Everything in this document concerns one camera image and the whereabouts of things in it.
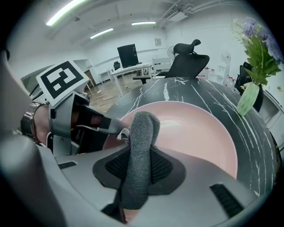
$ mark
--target wristwatch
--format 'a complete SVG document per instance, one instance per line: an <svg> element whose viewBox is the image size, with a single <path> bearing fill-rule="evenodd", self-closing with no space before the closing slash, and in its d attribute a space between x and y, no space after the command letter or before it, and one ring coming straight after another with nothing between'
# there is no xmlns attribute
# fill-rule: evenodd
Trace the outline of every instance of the wristwatch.
<svg viewBox="0 0 284 227"><path fill-rule="evenodd" d="M22 134L31 138L37 144L40 144L40 141L36 138L34 115L36 110L43 105L45 104L41 102L32 101L21 120Z"/></svg>

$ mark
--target ceiling light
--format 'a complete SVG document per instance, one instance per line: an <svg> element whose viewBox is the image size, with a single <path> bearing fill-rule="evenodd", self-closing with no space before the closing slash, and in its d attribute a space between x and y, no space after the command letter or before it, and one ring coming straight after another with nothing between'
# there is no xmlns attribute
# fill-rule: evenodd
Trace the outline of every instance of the ceiling light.
<svg viewBox="0 0 284 227"><path fill-rule="evenodd" d="M69 10L74 8L76 5L84 2L86 0L73 0L69 2L66 6L64 6L62 9L60 9L47 23L46 25L52 26L56 21L58 21L65 13L67 13Z"/></svg>
<svg viewBox="0 0 284 227"><path fill-rule="evenodd" d="M145 22L136 22L132 23L132 25L140 25L140 24L155 24L156 21L145 21Z"/></svg>
<svg viewBox="0 0 284 227"><path fill-rule="evenodd" d="M98 34L95 34L95 35L91 36L90 39L93 39L93 38L95 38L95 37L97 37L97 36L99 36L99 35L102 35L102 34L104 34L104 33L107 33L107 32L109 32L109 31L112 31L112 30L113 30L113 28L110 28L110 29L107 29L107 30L105 30L105 31L102 31L102 32L100 32L100 33L98 33Z"/></svg>

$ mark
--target black marble table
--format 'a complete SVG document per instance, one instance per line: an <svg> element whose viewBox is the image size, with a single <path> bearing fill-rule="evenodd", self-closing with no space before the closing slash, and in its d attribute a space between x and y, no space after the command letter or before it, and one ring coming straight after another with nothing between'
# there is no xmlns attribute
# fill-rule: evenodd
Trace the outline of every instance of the black marble table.
<svg viewBox="0 0 284 227"><path fill-rule="evenodd" d="M158 101L186 102L208 111L226 127L237 150L237 179L257 196L272 189L276 151L269 129L254 110L236 112L240 95L204 79L167 78L148 82L122 96L107 115L121 118L130 111Z"/></svg>

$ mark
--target gray sock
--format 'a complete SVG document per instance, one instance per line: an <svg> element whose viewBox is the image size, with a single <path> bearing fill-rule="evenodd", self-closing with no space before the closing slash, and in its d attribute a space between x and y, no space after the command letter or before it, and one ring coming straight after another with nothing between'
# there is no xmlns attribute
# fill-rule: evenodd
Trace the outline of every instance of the gray sock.
<svg viewBox="0 0 284 227"><path fill-rule="evenodd" d="M148 198L151 184L150 146L156 142L159 119L148 111L137 112L130 125L130 159L122 185L122 206L137 210Z"/></svg>

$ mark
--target chair backrest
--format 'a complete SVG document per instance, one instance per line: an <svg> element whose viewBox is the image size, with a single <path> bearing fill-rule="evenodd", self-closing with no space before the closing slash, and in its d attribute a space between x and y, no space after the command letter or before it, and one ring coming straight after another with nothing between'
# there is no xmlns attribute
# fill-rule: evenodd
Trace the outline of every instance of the chair backrest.
<svg viewBox="0 0 284 227"><path fill-rule="evenodd" d="M243 90L240 88L240 86L243 86L245 83L251 82L252 79L250 78L249 74L245 70L244 66L240 66L240 75L238 76L235 84L235 88L239 92L243 92Z"/></svg>
<svg viewBox="0 0 284 227"><path fill-rule="evenodd" d="M189 77L195 78L205 68L210 57L207 55L189 54L178 55L167 73L169 77Z"/></svg>
<svg viewBox="0 0 284 227"><path fill-rule="evenodd" d="M119 62L115 62L114 63L114 70L117 70L120 68L120 63Z"/></svg>
<svg viewBox="0 0 284 227"><path fill-rule="evenodd" d="M152 59L153 69L157 70L169 70L171 67L171 58L155 58Z"/></svg>

